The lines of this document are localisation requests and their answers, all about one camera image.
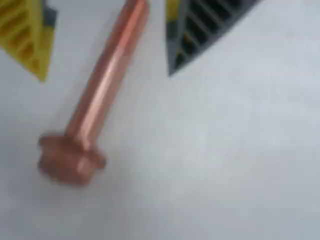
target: yellow object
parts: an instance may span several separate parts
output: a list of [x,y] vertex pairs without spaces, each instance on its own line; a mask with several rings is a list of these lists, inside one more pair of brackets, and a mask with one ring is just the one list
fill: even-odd
[[171,22],[177,20],[179,16],[180,0],[166,0],[166,21]]
[[46,79],[54,39],[43,11],[41,0],[0,0],[0,46],[40,81]]

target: white surface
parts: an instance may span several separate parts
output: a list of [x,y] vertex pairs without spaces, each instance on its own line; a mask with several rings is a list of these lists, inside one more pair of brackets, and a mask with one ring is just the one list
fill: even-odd
[[171,79],[152,1],[86,189],[38,174],[37,139],[67,123],[123,1],[51,2],[48,82],[0,53],[1,240],[319,239],[319,1],[264,0]]

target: black grille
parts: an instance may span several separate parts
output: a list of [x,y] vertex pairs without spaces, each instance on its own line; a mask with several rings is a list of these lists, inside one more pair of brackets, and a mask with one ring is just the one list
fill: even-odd
[[258,0],[186,0],[173,74],[226,33]]

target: copper-plated screw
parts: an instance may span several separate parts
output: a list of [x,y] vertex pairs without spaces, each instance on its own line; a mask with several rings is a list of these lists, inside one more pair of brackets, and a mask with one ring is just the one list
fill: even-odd
[[95,147],[149,15],[147,0],[127,0],[64,134],[45,134],[39,168],[64,184],[86,185],[106,166]]

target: black and yellow object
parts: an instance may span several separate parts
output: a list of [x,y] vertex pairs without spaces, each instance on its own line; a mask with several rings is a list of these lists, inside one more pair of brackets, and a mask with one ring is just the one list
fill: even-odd
[[259,0],[167,0],[168,71],[193,61],[229,31]]
[[44,0],[0,0],[0,46],[40,81],[47,77],[56,19]]

